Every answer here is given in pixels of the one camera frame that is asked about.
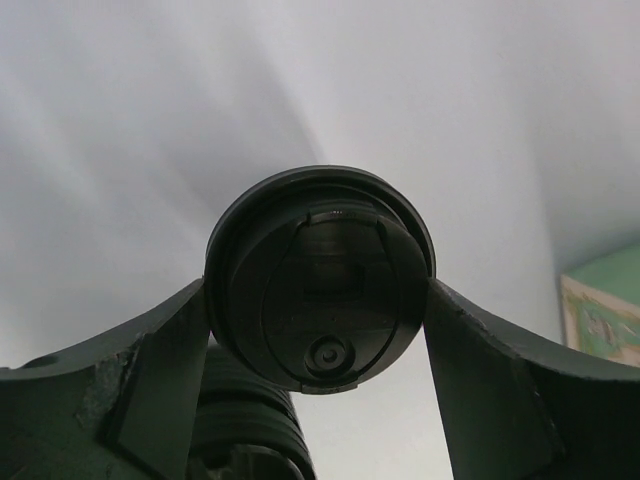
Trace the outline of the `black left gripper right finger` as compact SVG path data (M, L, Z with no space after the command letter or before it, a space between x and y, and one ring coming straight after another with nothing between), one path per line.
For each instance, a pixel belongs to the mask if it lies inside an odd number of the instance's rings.
M636 479L639 371L431 280L424 331L457 479Z

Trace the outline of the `green patterned paper gift bag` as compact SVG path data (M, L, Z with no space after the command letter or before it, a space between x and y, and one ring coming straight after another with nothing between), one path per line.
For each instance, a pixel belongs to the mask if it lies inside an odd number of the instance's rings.
M566 345L639 365L639 246L596 258L560 277Z

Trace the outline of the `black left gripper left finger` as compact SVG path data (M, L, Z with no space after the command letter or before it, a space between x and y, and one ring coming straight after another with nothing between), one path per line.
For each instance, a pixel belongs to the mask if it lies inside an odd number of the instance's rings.
M102 334L2 368L2 478L184 478L208 338L196 280Z

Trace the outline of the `black plastic cup lid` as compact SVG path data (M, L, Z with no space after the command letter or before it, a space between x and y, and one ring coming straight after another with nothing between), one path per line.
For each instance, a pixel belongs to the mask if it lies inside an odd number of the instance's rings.
M289 169L250 187L207 244L211 332L275 386L355 389L391 366L422 327L435 251L411 202L367 171Z

